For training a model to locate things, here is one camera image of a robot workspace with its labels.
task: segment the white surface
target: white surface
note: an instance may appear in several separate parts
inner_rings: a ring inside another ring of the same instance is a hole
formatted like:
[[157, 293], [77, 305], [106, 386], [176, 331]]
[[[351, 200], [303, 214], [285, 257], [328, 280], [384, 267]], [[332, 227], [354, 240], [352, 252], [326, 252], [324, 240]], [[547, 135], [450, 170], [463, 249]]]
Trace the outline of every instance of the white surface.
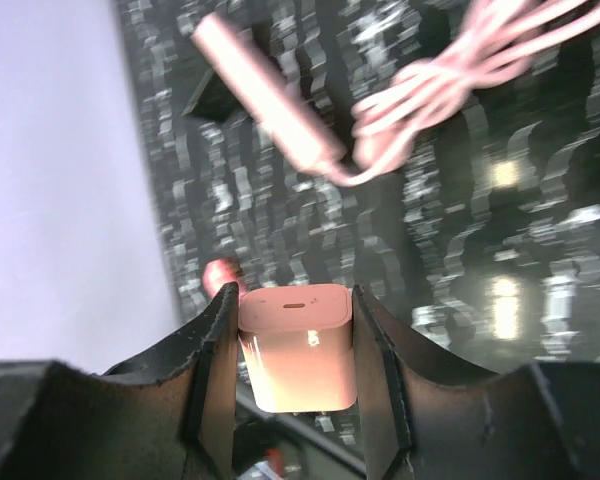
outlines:
[[101, 372], [177, 326], [112, 5], [0, 1], [0, 359]]

